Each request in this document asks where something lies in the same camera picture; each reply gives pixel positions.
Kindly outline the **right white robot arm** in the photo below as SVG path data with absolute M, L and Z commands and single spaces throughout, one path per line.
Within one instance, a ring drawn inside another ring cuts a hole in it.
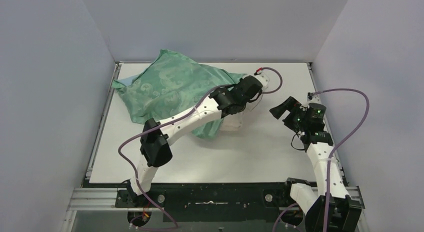
M 327 108 L 317 102 L 302 105 L 290 96 L 269 111 L 276 119 L 300 136 L 315 175 L 316 189 L 302 179 L 288 178 L 281 191 L 282 201 L 297 205 L 304 213 L 307 232 L 354 232 L 362 213 L 362 205 L 349 194 L 337 160 L 330 153 L 335 144 L 325 131 Z

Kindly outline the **white pillow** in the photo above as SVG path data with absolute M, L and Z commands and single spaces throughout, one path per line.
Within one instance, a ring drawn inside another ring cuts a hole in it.
M 263 94 L 258 95 L 253 99 L 253 102 L 247 103 L 245 109 L 237 114 L 226 116 L 221 123 L 219 128 L 220 132 L 235 132 L 242 128 L 244 117 L 250 114 L 255 107 L 261 102 Z

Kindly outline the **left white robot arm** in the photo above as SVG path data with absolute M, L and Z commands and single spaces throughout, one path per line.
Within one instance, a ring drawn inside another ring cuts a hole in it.
M 159 167 L 173 157 L 171 145 L 182 136 L 209 122 L 243 112 L 254 97 L 268 88 L 265 75 L 248 75 L 238 83 L 210 89 L 193 107 L 166 119 L 149 119 L 140 136 L 140 160 L 134 178 L 130 179 L 128 199 L 143 205 L 148 199 L 153 178 Z

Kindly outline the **green and blue pillowcase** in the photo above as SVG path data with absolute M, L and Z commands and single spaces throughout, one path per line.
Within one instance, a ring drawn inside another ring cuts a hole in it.
M 238 83 L 245 75 L 201 64 L 179 52 L 162 49 L 142 73 L 114 80 L 133 123 L 175 116 L 193 107 L 211 88 Z

